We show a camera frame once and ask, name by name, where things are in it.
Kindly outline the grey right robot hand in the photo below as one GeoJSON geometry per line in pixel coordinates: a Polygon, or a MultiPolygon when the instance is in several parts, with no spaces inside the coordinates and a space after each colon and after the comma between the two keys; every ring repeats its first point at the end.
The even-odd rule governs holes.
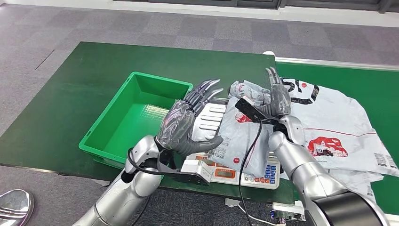
{"type": "Polygon", "coordinates": [[[273,67],[266,68],[266,72],[271,84],[270,103],[262,106],[261,111],[278,118],[281,115],[291,114],[291,99],[276,69],[273,67]]]}

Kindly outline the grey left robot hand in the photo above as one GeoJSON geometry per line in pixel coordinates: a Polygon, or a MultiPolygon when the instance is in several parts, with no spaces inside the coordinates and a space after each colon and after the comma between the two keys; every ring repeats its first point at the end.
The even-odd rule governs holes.
{"type": "Polygon", "coordinates": [[[181,156],[188,156],[213,150],[223,142],[220,136],[205,141],[193,141],[191,138],[191,130],[196,118],[205,105],[216,94],[223,91],[222,88],[215,88],[219,81],[220,79],[203,81],[182,99],[175,101],[155,137],[160,146],[181,156]]]}

